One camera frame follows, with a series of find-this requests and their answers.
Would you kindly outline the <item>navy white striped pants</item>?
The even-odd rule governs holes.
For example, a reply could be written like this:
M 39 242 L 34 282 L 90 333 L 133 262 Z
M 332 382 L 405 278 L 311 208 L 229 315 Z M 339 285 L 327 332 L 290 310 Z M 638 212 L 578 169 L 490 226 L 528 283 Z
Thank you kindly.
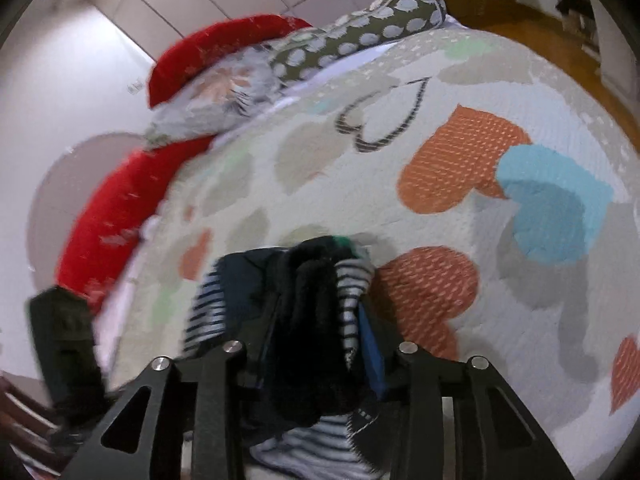
M 332 237 L 218 259 L 192 301 L 182 354 L 201 356 L 216 338 L 246 345 L 241 436 L 258 464 L 302 479 L 379 479 L 357 448 L 372 396 L 359 312 L 374 266 Z

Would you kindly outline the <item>brown wooden chair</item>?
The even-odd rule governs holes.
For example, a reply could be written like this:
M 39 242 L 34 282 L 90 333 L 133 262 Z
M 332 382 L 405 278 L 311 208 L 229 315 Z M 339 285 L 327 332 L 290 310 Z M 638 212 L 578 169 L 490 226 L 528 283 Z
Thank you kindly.
M 55 414 L 1 375 L 1 443 L 33 479 L 58 479 L 67 464 L 50 437 L 61 428 Z

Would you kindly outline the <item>lower red pillow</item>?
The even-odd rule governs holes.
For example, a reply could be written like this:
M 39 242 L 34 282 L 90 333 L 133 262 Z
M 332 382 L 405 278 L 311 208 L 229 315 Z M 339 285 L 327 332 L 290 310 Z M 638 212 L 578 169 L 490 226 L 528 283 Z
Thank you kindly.
M 99 313 L 175 174 L 212 141 L 199 136 L 131 152 L 101 181 L 77 217 L 58 259 L 55 284 Z

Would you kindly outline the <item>red pillow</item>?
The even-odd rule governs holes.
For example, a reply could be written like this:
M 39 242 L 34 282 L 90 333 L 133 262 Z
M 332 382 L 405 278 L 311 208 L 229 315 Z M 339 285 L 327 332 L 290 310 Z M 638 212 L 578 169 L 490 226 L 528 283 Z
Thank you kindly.
M 169 101 L 188 82 L 225 56 L 309 28 L 302 18 L 257 14 L 209 25 L 180 39 L 155 63 L 148 81 L 149 108 Z
M 175 174 L 212 141 L 199 136 L 131 152 L 101 181 L 77 217 L 58 259 L 55 284 L 99 313 Z

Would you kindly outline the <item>green garment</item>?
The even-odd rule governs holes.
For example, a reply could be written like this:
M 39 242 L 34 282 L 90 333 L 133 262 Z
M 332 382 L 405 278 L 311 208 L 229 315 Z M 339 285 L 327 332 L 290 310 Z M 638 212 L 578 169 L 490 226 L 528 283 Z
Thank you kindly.
M 358 255 L 357 245 L 348 236 L 334 236 L 332 240 L 341 254 L 348 255 L 348 258 L 354 258 Z

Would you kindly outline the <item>round pink headboard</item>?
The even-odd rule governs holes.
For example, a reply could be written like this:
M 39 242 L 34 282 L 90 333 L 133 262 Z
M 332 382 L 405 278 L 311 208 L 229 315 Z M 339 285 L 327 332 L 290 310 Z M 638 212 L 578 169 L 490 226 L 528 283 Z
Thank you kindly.
M 26 228 L 28 268 L 35 290 L 54 284 L 58 258 L 76 218 L 99 184 L 141 148 L 140 134 L 112 132 L 66 148 L 38 185 Z

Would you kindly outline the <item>heart pattern bed quilt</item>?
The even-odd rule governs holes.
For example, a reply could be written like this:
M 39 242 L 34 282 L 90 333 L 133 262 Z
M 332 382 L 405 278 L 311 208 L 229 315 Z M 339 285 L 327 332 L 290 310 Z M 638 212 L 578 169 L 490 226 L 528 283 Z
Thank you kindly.
M 179 353 L 218 258 L 321 235 L 367 248 L 408 339 L 490 359 L 576 478 L 612 474 L 639 418 L 639 159 L 572 78 L 488 32 L 424 32 L 194 158 L 111 384 Z

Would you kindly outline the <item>grey floral pillow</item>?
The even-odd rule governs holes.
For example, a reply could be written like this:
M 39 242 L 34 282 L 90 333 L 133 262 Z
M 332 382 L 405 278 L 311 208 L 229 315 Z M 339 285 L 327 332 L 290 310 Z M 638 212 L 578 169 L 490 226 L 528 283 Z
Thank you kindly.
M 146 147 L 191 140 L 238 128 L 280 96 L 271 51 L 248 47 L 203 70 L 168 101 L 154 108 Z

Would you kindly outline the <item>upper red pillow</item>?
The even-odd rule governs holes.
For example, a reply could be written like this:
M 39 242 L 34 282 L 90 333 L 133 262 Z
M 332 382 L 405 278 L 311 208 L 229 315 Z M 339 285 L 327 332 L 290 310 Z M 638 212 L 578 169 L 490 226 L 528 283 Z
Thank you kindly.
M 149 108 L 169 101 L 188 82 L 225 56 L 309 28 L 302 18 L 257 14 L 209 25 L 180 39 L 155 63 L 148 81 Z

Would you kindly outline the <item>olive polka dot bolster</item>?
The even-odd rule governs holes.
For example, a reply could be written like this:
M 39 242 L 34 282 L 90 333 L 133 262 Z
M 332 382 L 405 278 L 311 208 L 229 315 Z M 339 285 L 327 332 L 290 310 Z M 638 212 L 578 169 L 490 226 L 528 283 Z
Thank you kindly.
M 360 51 L 442 27 L 446 17 L 445 0 L 374 0 L 329 25 L 284 37 L 273 48 L 270 67 L 290 86 Z

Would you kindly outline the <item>white shelf unit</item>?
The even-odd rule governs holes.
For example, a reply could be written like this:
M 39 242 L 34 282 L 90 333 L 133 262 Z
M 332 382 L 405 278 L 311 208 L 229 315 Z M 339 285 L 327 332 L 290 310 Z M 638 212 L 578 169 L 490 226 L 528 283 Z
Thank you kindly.
M 639 115 L 639 0 L 516 0 L 582 36 L 605 88 Z

